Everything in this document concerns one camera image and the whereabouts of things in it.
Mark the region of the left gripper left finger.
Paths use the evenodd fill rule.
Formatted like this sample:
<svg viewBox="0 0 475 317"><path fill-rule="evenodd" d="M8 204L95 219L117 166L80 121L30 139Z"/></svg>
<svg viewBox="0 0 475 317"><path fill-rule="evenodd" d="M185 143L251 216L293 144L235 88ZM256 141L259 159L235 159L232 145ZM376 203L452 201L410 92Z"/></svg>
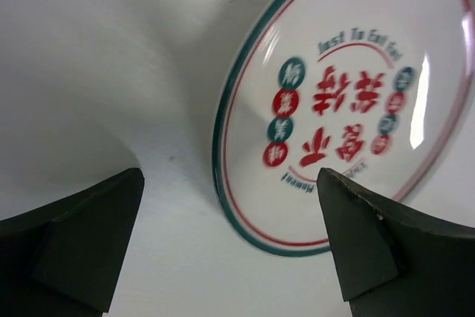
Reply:
<svg viewBox="0 0 475 317"><path fill-rule="evenodd" d="M2 316L108 313L144 190L139 168L1 221Z"/></svg>

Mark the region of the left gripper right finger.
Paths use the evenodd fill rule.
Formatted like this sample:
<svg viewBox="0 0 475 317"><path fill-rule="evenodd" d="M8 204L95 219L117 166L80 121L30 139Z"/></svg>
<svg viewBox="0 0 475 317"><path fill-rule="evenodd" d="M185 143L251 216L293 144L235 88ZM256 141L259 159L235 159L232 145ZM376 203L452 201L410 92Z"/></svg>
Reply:
<svg viewBox="0 0 475 317"><path fill-rule="evenodd" d="M318 198L353 316L473 316L474 228L321 169Z"/></svg>

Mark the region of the white plate red characters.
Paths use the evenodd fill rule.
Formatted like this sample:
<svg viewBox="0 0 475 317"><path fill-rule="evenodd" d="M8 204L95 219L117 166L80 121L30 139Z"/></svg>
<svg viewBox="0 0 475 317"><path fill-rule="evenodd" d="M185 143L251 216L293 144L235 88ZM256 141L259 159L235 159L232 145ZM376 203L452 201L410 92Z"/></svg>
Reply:
<svg viewBox="0 0 475 317"><path fill-rule="evenodd" d="M233 230L273 255L326 252L329 167L405 199L474 83L474 0L273 0L217 102L212 171Z"/></svg>

